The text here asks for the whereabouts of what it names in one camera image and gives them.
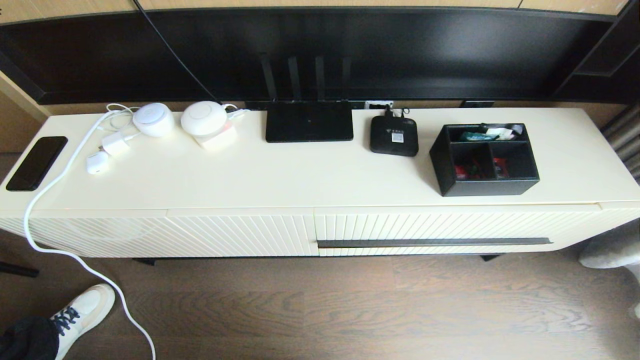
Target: charging cable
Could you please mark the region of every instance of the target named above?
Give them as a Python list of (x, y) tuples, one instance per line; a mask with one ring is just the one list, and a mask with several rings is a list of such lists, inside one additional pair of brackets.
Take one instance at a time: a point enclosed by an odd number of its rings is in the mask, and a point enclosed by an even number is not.
[(151, 340), (151, 336), (149, 336), (149, 333), (145, 330), (145, 328), (143, 328), (140, 324), (138, 324), (137, 321), (134, 320), (133, 316), (131, 316), (131, 313), (129, 312), (129, 308), (127, 307), (127, 302), (124, 299), (124, 293), (122, 292), (122, 289), (120, 289), (120, 287), (113, 280), (111, 280), (110, 278), (106, 277), (106, 275), (101, 274), (98, 271), (90, 268), (84, 262), (84, 260), (82, 260), (78, 255), (75, 255), (75, 254), (73, 254), (71, 252), (64, 251), (64, 250), (44, 249), (44, 248), (39, 247), (35, 243), (35, 241), (33, 240), (33, 236), (31, 235), (31, 230), (29, 229), (29, 217), (31, 216), (31, 212), (33, 211), (33, 207), (35, 206), (35, 204), (38, 202), (38, 200), (40, 200), (40, 198), (45, 193), (47, 193), (55, 184), (57, 184), (58, 181), (60, 181), (63, 177), (65, 177), (65, 175), (67, 174), (67, 172), (71, 168), (71, 164), (73, 164), (74, 160), (77, 158), (78, 154), (80, 153), (80, 151), (82, 150), (82, 148), (84, 147), (86, 142), (89, 140), (89, 137), (91, 137), (93, 132), (100, 126), (100, 124), (103, 121), (107, 120), (107, 119), (111, 120), (112, 117), (122, 115), (124, 112), (132, 113), (130, 108), (127, 108), (126, 106), (123, 106), (123, 105), (119, 105), (119, 106), (125, 108), (126, 110), (111, 110), (111, 109), (109, 109), (109, 106), (107, 107), (107, 110), (108, 110), (107, 113), (105, 113), (103, 116), (101, 116), (94, 123), (94, 125), (89, 129), (89, 131), (87, 131), (87, 133), (85, 134), (84, 138), (80, 141), (80, 143), (76, 147), (76, 150), (71, 155), (71, 158), (69, 158), (69, 160), (67, 161), (67, 165), (62, 170), (60, 175), (58, 175), (55, 179), (53, 179), (47, 186), (42, 188), (42, 190), (40, 190), (40, 192), (38, 192), (33, 197), (33, 199), (31, 199), (29, 204), (27, 205), (27, 208), (24, 211), (24, 218), (22, 219), (22, 225), (24, 227), (24, 236), (27, 238), (27, 241), (29, 242), (29, 245), (31, 245), (31, 247), (34, 250), (39, 251), (39, 252), (43, 252), (43, 253), (46, 253), (46, 254), (60, 254), (60, 255), (66, 255), (66, 256), (69, 256), (71, 258), (74, 258), (78, 263), (80, 263), (80, 265), (82, 265), (82, 267), (86, 271), (88, 271), (91, 274), (101, 278), (102, 280), (106, 281), (109, 285), (111, 285), (118, 292), (118, 295), (120, 296), (120, 300), (122, 301), (122, 307), (124, 308), (124, 312), (127, 315), (129, 321), (131, 321), (131, 323), (135, 327), (137, 327), (138, 330), (140, 330), (140, 332), (142, 332), (142, 334), (145, 336), (145, 338), (147, 338), (147, 341), (149, 342), (149, 346), (151, 347), (151, 358), (153, 360), (156, 360), (156, 348), (154, 346), (154, 342), (153, 342), (153, 340)]
[[(113, 106), (118, 106), (120, 109), (119, 110), (112, 110), (111, 107)], [(114, 102), (112, 102), (111, 104), (107, 105), (107, 111), (113, 111), (113, 114), (109, 117), (109, 126), (111, 128), (106, 128), (103, 126), (98, 125), (98, 130), (105, 130), (105, 131), (111, 131), (112, 133), (120, 131), (125, 129), (127, 126), (133, 124), (132, 118), (133, 118), (133, 113), (134, 113), (134, 109), (140, 109), (139, 106), (132, 106), (132, 107), (128, 107), (128, 106), (124, 106), (123, 104), (116, 104)], [(121, 115), (130, 115), (131, 117), (129, 118), (129, 121), (121, 126), (115, 125), (113, 123), (113, 119), (121, 116)]]
[(162, 40), (162, 42), (164, 43), (164, 46), (166, 47), (166, 49), (169, 50), (171, 55), (173, 55), (173, 57), (180, 63), (180, 65), (182, 65), (182, 68), (187, 73), (189, 73), (189, 75), (191, 75), (191, 77), (196, 81), (196, 83), (198, 83), (198, 85), (200, 85), (202, 90), (204, 90), (207, 93), (207, 95), (209, 95), (211, 97), (211, 99), (213, 101), (215, 101), (218, 104), (220, 104), (220, 101), (209, 91), (209, 89), (206, 86), (204, 86), (204, 84), (198, 79), (198, 77), (195, 76), (195, 74), (193, 74), (191, 72), (191, 70), (189, 70), (189, 67), (182, 61), (182, 59), (180, 59), (180, 56), (178, 56), (178, 54), (176, 54), (175, 51), (173, 51), (173, 48), (171, 47), (171, 45), (169, 45), (169, 43), (166, 41), (164, 36), (162, 36), (162, 33), (160, 33), (160, 30), (158, 30), (158, 28), (156, 27), (154, 22), (151, 21), (151, 19), (149, 18), (149, 15), (147, 15), (147, 11), (145, 11), (145, 9), (142, 7), (142, 5), (140, 5), (138, 0), (133, 0), (133, 3), (136, 5), (138, 10), (140, 10), (140, 13), (142, 13), (142, 16), (145, 17), (145, 19), (147, 20), (149, 25), (151, 25), (151, 28), (153, 28), (153, 30), (156, 32), (156, 35), (160, 38), (160, 40)]

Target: power adapter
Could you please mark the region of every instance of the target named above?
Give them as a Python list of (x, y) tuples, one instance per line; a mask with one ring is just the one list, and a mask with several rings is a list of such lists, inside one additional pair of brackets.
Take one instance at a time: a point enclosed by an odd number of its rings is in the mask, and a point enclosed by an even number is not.
[(102, 143), (104, 151), (111, 156), (116, 156), (129, 150), (129, 144), (127, 144), (126, 138), (119, 131), (105, 136), (100, 142)]
[(412, 119), (395, 117), (387, 106), (384, 116), (371, 119), (372, 152), (400, 156), (415, 156), (418, 153), (418, 127)]

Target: sticker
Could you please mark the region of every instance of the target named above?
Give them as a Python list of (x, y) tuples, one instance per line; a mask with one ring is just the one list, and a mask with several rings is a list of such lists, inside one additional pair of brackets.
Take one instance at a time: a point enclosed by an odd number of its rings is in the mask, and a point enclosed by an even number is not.
[(391, 142), (404, 142), (404, 134), (391, 133)]

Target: white tv stand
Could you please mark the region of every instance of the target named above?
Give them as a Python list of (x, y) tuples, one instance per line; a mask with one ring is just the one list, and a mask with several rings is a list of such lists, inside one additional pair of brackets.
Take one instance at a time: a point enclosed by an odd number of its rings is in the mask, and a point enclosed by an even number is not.
[[(369, 123), (381, 113), (355, 110), (353, 141), (321, 143), (266, 143), (266, 112), (248, 113), (236, 124), (239, 140), (219, 154), (178, 127), (135, 138), (92, 176), (84, 159), (105, 135), (97, 131), (36, 205), (35, 239), (122, 258), (492, 254), (557, 250), (640, 217), (640, 186), (582, 110), (412, 110), (415, 158), (369, 150)], [(99, 116), (44, 124), (36, 139), (69, 143), (43, 184)], [(431, 144), (444, 124), (482, 122), (526, 124), (540, 182), (518, 196), (440, 196)], [(0, 227), (23, 234), (35, 193), (5, 190), (17, 166), (0, 189)]]

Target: shoelace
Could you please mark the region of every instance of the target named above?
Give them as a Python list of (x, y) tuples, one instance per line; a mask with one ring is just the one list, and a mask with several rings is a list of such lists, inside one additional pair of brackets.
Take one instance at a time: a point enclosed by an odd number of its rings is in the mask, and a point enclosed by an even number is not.
[(64, 329), (71, 330), (69, 324), (76, 323), (74, 321), (75, 318), (80, 318), (80, 314), (78, 314), (78, 312), (73, 307), (67, 306), (66, 309), (62, 309), (59, 314), (53, 316), (53, 324), (55, 324), (60, 335), (64, 336)]

